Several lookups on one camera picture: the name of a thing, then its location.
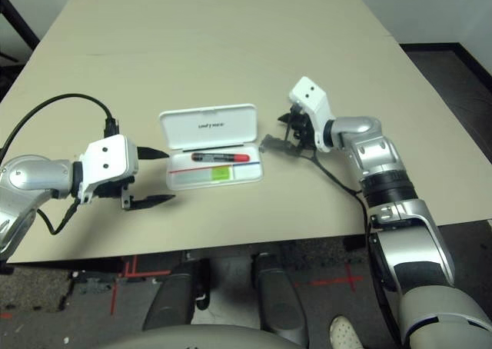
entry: red tape mark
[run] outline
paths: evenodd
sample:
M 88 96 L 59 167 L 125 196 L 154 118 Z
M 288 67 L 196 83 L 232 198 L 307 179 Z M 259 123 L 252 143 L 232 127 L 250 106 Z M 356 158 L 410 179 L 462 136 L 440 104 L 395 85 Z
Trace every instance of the red tape mark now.
M 351 266 L 349 263 L 345 262 L 345 270 L 347 271 L 348 283 L 351 285 L 351 290 L 355 292 L 355 284 L 352 280 Z
M 353 284 L 354 282 L 362 281 L 362 280 L 363 280 L 362 276 L 350 276 L 349 278 L 330 278 L 326 280 L 314 280 L 314 281 L 303 283 L 303 285 L 322 286 L 322 285 L 331 285 L 331 284 L 346 284 L 347 282 L 349 284 Z M 301 285 L 302 284 L 299 282 L 296 282 L 294 284 L 296 288 Z
M 116 309 L 116 294 L 118 293 L 118 280 L 115 280 L 115 283 L 113 284 L 113 294 L 111 296 L 111 308 L 109 310 L 109 314 L 112 316 L 115 314 L 115 309 Z
M 125 263 L 125 272 L 123 274 L 124 278 L 150 278 L 152 276 L 163 276 L 163 275 L 171 274 L 171 270 L 136 272 L 137 260 L 138 260 L 137 255 L 134 255 L 131 263 L 131 272 L 130 272 L 130 262 Z

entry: beige table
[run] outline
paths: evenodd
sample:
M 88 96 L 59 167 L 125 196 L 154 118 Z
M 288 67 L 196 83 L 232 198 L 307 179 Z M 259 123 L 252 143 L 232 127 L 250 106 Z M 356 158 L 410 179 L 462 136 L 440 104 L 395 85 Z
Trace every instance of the beige table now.
M 70 0 L 0 104 L 0 138 L 65 92 L 101 99 L 137 145 L 167 150 L 161 111 L 254 103 L 259 138 L 280 136 L 287 94 L 307 75 L 336 115 L 379 117 L 438 224 L 492 216 L 492 166 L 361 0 Z M 104 115 L 60 101 L 8 153 L 76 160 Z M 361 233 L 361 210 L 311 163 L 263 155 L 258 183 L 194 191 L 152 209 L 80 207 L 51 236 L 37 220 L 11 261 L 94 258 Z M 341 155 L 323 161 L 355 186 Z M 136 196 L 169 192 L 165 161 L 141 161 Z M 59 222 L 68 201 L 42 208 Z

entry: white pen case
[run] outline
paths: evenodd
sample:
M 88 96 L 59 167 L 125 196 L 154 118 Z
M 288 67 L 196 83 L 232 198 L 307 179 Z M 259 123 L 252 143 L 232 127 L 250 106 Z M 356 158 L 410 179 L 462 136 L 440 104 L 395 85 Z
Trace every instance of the white pen case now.
M 171 190 L 240 184 L 263 178 L 254 105 L 165 111 L 159 115 L 171 153 L 166 184 Z M 249 155 L 245 162 L 193 161 L 194 153 Z

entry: shoe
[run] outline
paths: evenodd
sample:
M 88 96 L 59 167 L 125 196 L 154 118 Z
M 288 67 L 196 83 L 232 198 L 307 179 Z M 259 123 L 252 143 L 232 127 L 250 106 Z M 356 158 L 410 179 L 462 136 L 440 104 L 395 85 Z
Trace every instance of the shoe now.
M 331 322 L 330 342 L 333 349 L 364 349 L 354 327 L 344 316 L 337 316 Z

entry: white wall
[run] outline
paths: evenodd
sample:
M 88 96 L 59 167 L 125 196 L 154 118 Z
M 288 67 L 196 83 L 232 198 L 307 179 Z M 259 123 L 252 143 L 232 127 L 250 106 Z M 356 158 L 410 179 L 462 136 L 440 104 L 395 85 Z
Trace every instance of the white wall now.
M 10 2 L 41 39 L 67 0 L 10 0 Z M 27 61 L 32 53 L 3 16 L 0 16 L 0 51 L 21 61 Z M 0 58 L 0 64 L 8 65 L 9 62 Z
M 460 42 L 492 74 L 492 0 L 363 1 L 398 42 Z
M 492 74 L 492 0 L 472 0 L 458 41 Z
M 11 0 L 42 38 L 67 0 Z M 492 0 L 364 0 L 400 43 L 461 42 L 492 73 Z M 30 50 L 0 18 L 0 50 L 28 59 Z

